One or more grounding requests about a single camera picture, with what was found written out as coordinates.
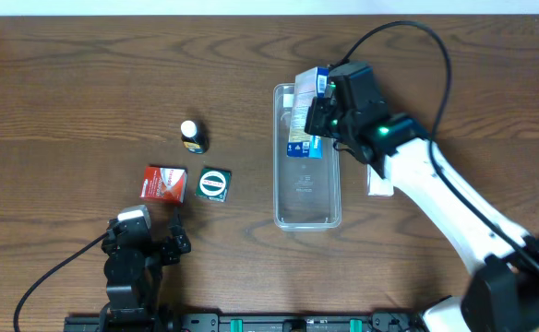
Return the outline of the blue white medicine box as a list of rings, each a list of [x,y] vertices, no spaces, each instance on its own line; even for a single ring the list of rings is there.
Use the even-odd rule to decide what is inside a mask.
[[[295,77],[288,136],[288,157],[309,159],[323,157],[321,138],[307,134],[305,124],[313,99],[324,96],[328,74],[329,70],[326,67],[318,66]]]

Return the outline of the small green white box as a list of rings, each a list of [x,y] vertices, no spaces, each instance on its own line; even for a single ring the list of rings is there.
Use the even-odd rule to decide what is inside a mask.
[[[368,196],[386,196],[394,195],[394,188],[389,179],[382,179],[377,172],[370,166],[367,169],[367,195]]]

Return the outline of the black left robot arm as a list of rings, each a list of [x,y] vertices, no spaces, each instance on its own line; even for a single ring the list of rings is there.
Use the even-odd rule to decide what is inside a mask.
[[[167,223],[170,234],[159,241],[150,234],[144,205],[127,207],[108,223],[102,250],[109,302],[99,314],[100,331],[175,331],[173,312],[159,304],[162,268],[191,252],[191,242],[177,209]]]

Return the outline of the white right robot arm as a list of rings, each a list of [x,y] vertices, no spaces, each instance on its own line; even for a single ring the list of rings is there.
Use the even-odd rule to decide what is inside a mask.
[[[427,331],[532,331],[539,327],[539,237],[482,198],[433,137],[383,101],[349,107],[315,98],[305,131],[345,145],[377,178],[406,194],[448,239],[472,279],[466,293],[420,315]]]

